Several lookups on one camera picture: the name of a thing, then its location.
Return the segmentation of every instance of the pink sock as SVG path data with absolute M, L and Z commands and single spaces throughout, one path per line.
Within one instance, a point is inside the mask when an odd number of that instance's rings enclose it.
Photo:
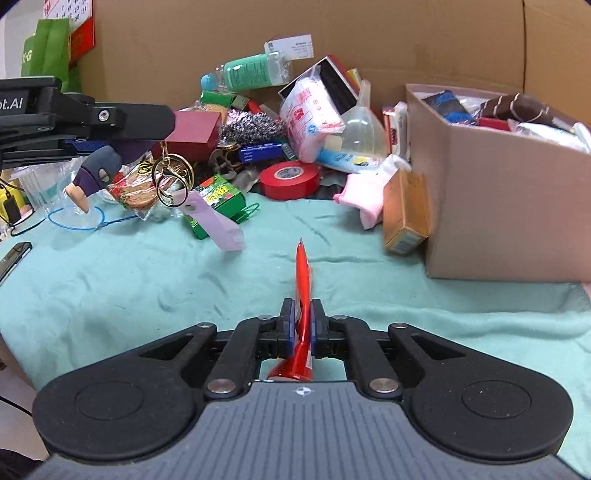
M 333 196 L 336 203 L 359 209 L 361 225 L 365 230 L 381 221 L 384 208 L 384 187 L 396 173 L 391 159 L 386 159 L 376 173 L 350 173 L 345 189 Z

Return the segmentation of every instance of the roll of tape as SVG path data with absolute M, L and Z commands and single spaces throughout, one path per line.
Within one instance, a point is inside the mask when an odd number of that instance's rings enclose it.
M 265 197 L 297 200 L 318 190 L 320 172 L 314 164 L 286 161 L 263 170 L 259 181 Z

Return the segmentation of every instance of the teal cloth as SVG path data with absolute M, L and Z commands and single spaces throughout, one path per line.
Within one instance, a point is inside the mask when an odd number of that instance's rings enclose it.
M 0 333 L 34 384 L 197 322 L 231 329 L 277 314 L 294 295 L 302 237 L 313 296 L 327 314 L 374 329 L 407 322 L 557 380 L 574 404 L 560 455 L 591 475 L 591 313 L 581 285 L 432 280 L 417 255 L 384 254 L 381 228 L 363 231 L 355 210 L 325 200 L 248 200 L 261 210 L 241 225 L 243 252 L 197 240 L 181 219 L 97 232 L 44 222 L 0 244 L 4 255 L 17 240 L 33 243 L 0 287 Z M 125 216 L 118 206 L 106 211 L 108 219 Z M 315 361 L 314 375 L 344 378 L 330 360 Z

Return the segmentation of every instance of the pink keychain tag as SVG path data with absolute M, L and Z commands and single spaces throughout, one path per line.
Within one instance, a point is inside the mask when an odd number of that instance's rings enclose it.
M 176 203 L 183 200 L 185 192 L 173 193 Z M 244 232 L 232 220 L 216 212 L 199 195 L 199 192 L 190 192 L 187 200 L 180 206 L 181 212 L 193 218 L 203 230 L 212 238 L 215 244 L 225 252 L 244 250 Z

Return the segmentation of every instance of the green bag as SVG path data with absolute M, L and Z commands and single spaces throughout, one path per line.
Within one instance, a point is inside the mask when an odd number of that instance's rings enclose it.
M 77 68 L 70 70 L 70 33 L 69 18 L 39 20 L 25 40 L 21 77 L 50 75 L 61 80 L 62 92 L 81 92 Z

